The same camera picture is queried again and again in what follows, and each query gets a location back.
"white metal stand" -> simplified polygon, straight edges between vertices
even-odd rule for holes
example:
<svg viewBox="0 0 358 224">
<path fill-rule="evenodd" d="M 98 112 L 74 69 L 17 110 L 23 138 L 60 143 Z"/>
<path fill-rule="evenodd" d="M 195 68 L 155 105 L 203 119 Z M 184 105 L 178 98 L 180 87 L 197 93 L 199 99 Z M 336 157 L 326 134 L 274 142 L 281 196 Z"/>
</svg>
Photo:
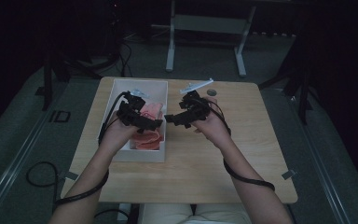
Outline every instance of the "white metal stand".
<svg viewBox="0 0 358 224">
<path fill-rule="evenodd" d="M 251 27 L 254 14 L 255 7 L 251 8 L 248 19 L 246 20 L 175 14 L 175 0 L 172 0 L 170 45 L 168 48 L 167 65 L 165 70 L 167 72 L 173 71 L 173 60 L 175 55 L 175 30 L 216 32 L 242 35 L 240 44 L 234 48 L 234 53 L 237 60 L 239 75 L 241 77 L 245 77 L 246 70 L 242 58 L 242 51 L 245 45 L 246 37 L 249 34 L 249 29 Z"/>
</svg>

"person's right hand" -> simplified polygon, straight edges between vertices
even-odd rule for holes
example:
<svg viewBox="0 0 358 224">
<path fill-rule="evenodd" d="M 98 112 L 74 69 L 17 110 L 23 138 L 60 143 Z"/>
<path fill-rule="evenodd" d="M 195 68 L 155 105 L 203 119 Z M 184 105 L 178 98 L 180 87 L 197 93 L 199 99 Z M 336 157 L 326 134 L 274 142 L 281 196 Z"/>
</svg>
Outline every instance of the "person's right hand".
<svg viewBox="0 0 358 224">
<path fill-rule="evenodd" d="M 210 107 L 218 112 L 218 108 L 215 105 L 217 104 L 216 99 L 213 97 L 205 97 L 205 99 L 213 102 L 214 104 L 210 104 Z M 196 120 L 192 122 L 191 125 L 197 128 L 196 133 L 203 133 L 208 140 L 220 149 L 232 143 L 231 136 L 225 124 L 213 112 L 209 113 L 206 120 Z"/>
</svg>

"wooden table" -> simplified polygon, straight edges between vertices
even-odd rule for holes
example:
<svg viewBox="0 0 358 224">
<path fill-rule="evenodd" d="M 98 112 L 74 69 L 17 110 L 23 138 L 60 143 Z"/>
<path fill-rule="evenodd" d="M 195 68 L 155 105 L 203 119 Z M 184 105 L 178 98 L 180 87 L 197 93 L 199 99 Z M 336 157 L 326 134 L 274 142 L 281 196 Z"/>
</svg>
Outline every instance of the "wooden table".
<svg viewBox="0 0 358 224">
<path fill-rule="evenodd" d="M 114 79 L 101 80 L 77 146 L 70 171 L 81 174 L 98 144 L 96 137 L 103 119 Z M 179 93 L 189 80 L 168 80 L 168 114 L 182 112 L 183 95 Z M 222 108 L 232 138 L 267 181 L 273 183 L 283 203 L 297 200 L 292 180 L 284 180 L 287 172 L 278 140 L 269 120 L 257 86 L 245 82 L 218 82 L 198 89 L 201 96 L 208 89 Z M 101 202 L 114 203 L 240 203 L 230 176 L 223 166 L 222 155 L 203 134 L 194 128 L 167 125 L 166 161 L 112 162 L 109 180 L 103 187 Z M 72 187 L 66 180 L 62 196 Z"/>
</svg>

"person's lap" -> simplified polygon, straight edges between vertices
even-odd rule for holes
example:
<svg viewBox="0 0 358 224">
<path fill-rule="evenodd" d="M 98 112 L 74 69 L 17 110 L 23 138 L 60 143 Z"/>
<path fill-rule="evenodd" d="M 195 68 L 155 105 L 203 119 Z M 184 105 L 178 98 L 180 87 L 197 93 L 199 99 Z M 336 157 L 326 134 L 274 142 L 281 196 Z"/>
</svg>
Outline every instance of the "person's lap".
<svg viewBox="0 0 358 224">
<path fill-rule="evenodd" d="M 145 203 L 141 204 L 138 223 L 179 224 L 190 220 L 233 224 L 251 223 L 241 203 L 198 204 L 195 214 L 193 214 L 190 204 Z"/>
</svg>

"small round object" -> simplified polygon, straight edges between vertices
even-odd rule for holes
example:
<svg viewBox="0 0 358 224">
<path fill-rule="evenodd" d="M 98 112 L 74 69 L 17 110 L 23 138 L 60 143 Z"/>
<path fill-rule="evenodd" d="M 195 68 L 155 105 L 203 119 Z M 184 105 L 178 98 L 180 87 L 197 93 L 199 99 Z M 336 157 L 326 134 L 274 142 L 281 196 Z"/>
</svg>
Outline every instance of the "small round object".
<svg viewBox="0 0 358 224">
<path fill-rule="evenodd" d="M 212 89 L 208 89 L 206 91 L 206 93 L 209 95 L 209 96 L 215 96 L 217 94 L 216 90 L 212 90 Z"/>
</svg>

